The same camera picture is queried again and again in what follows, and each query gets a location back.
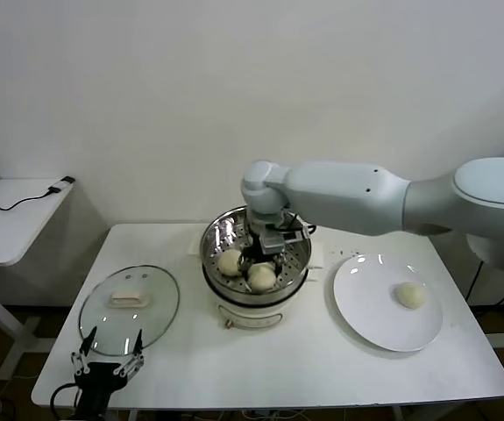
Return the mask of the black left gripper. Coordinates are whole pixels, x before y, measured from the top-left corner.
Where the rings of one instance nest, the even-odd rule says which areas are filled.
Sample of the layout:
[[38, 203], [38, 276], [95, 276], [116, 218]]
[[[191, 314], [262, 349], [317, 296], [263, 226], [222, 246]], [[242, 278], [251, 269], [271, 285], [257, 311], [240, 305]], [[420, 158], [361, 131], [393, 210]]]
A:
[[144, 365], [142, 330], [138, 331], [131, 358], [124, 364], [90, 362], [88, 355], [96, 337], [96, 327], [82, 340], [78, 351], [71, 353], [75, 384], [81, 391], [75, 409], [75, 419], [104, 420], [110, 397], [127, 384]]

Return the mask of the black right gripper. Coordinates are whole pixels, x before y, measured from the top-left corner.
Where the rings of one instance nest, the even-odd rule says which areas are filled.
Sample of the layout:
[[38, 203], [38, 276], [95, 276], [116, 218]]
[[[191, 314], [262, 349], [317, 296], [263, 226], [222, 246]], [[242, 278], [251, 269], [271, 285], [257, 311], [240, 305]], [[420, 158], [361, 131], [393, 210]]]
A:
[[259, 241], [259, 235], [252, 230], [248, 222], [245, 223], [245, 230], [248, 245], [243, 249], [243, 256], [238, 257], [238, 272], [241, 275], [245, 275], [253, 264], [274, 262], [274, 273], [278, 277], [285, 268], [285, 255], [278, 253], [273, 257], [272, 255], [264, 254]]

